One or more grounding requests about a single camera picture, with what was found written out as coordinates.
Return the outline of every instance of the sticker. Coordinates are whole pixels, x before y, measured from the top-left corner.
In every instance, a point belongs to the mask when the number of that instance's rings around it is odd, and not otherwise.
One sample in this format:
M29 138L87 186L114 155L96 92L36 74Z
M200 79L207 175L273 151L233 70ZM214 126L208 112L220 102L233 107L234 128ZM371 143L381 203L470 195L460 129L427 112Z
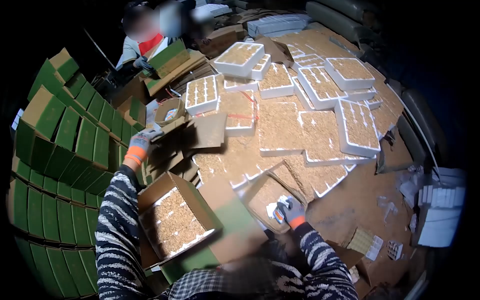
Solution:
M175 117L175 115L177 114L177 111L178 111L178 109L176 109L176 108L173 108L173 109L169 110L167 112L167 115L165 116L164 121L171 120L173 117Z

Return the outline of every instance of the hand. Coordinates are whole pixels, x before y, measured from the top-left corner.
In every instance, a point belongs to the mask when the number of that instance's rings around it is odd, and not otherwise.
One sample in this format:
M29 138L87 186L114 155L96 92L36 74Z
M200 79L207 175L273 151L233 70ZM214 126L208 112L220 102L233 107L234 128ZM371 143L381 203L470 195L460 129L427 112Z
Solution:
M147 57L140 56L133 62L135 68L143 68L151 73L155 72L155 69L147 62Z
M282 211L283 216L290 227L295 230L295 228L305 223L305 208L302 203L292 196L288 197L287 202L290 203L290 209L288 209L282 202L277 202L276 205Z
M163 131L147 128L132 136L123 164L128 159L133 160L138 165L137 167L141 166L143 160L147 157L150 141L160 135L163 135Z

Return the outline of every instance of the green cardboard box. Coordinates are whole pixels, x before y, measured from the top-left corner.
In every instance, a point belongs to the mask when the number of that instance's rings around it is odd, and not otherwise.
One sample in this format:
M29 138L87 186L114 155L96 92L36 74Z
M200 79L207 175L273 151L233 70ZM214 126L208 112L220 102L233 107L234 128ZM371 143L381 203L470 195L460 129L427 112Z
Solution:
M45 239L60 242L57 200L45 194L42 195L42 223Z
M98 120L98 125L108 132L112 130L113 110L113 107L104 100L102 113L100 114L100 119Z
M37 135L50 140L64 110L65 105L57 97L40 87L21 119L35 128Z
M7 200L8 219L11 224L24 232L28 232L27 195L28 188L25 183L18 179L10 182Z
M43 188L44 179L45 176L38 173L37 171L32 170L32 172L30 172L30 185L37 187L39 190Z
M80 296L95 294L78 251L62 250L62 252Z
M72 202L84 205L85 192L72 187Z
M101 127L96 128L93 146L93 164L99 169L108 169L108 133Z
M82 117L78 132L75 153L77 156L91 161L93 159L93 145L95 141L96 126L87 118Z
M55 69L55 77L62 84L65 84L79 69L77 63L68 53L67 49L63 48L60 53L52 57L50 63Z
M28 232L39 238L43 238L42 224L42 194L35 189L28 189Z
M30 180L30 173L32 169L16 156L12 158L12 171L16 174L17 177L25 181Z
M85 209L72 204L73 232L79 246L91 246Z
M75 245L73 232L72 206L64 201L57 201L57 214L59 222L60 240L64 244Z
M40 278L42 278L45 290L53 297L62 298L63 294L53 275L52 266L50 265L50 260L47 256L47 250L45 247L33 243L30 243L30 249L32 251L36 269L40 273Z
M55 143L72 150L79 121L80 115L72 107L67 107L61 118Z
M96 90L93 88L93 86L86 82L78 93L77 97L75 97L74 101L78 103L78 105L80 105L84 110L87 110L87 107L92 101L95 92Z
M75 98L78 96L78 93L80 93L80 90L86 82L87 80L85 79L85 76L77 71L72 78L65 83L65 89L70 94L70 97Z
M58 181L48 176L43 179L43 190L56 195L58 189Z
M63 171L70 165L74 155L75 153L72 151L63 148L62 146L55 145L47 167L45 168L45 175L61 181L60 177L62 176Z
M98 277L95 265L95 253L92 250L80 250L78 253L80 254L80 259L82 260L82 264L87 272L90 284L95 292L98 292L98 286L96 285Z
M35 96L42 85L54 95L63 88L63 84L55 77L54 73L55 68L48 59L45 59L45 62L38 71L35 81L30 88L30 92L27 96L28 101L32 101L33 96Z
M121 141L121 130L123 127L123 118L117 110L113 111L112 118L112 130L110 136L113 137L117 142Z
M57 197L66 199L66 200L71 200L72 199L72 188L70 185L59 182L57 185Z
M155 54L155 51L148 58L148 63L155 68L160 78L164 78L190 58L184 43L180 39L156 55L153 54Z
M53 276L55 277L60 291L65 298L76 298L79 296L77 286L65 262L65 257L60 249L45 247L47 249L48 260L52 266Z
M88 232L90 233L90 241L92 245L95 245L95 230L98 223L98 210L86 208L85 213L87 218Z

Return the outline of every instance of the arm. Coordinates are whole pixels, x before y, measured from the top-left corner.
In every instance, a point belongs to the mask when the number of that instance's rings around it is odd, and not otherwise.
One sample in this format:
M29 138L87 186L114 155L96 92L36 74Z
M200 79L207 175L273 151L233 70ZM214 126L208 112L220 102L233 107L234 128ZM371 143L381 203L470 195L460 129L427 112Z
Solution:
M132 137L123 164L115 172L100 207L95 231L100 299L146 299L153 295L146 285L138 251L139 183L135 175L155 136L152 132L155 131L146 129Z

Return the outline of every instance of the red strap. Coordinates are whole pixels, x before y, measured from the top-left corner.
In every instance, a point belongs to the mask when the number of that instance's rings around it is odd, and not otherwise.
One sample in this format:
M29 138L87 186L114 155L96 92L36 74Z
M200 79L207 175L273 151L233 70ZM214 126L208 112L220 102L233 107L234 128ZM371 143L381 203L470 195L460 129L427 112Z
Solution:
M138 48L140 48L140 55L143 56L151 48L155 47L158 43L161 42L162 38L163 36L159 33L151 40L138 44Z

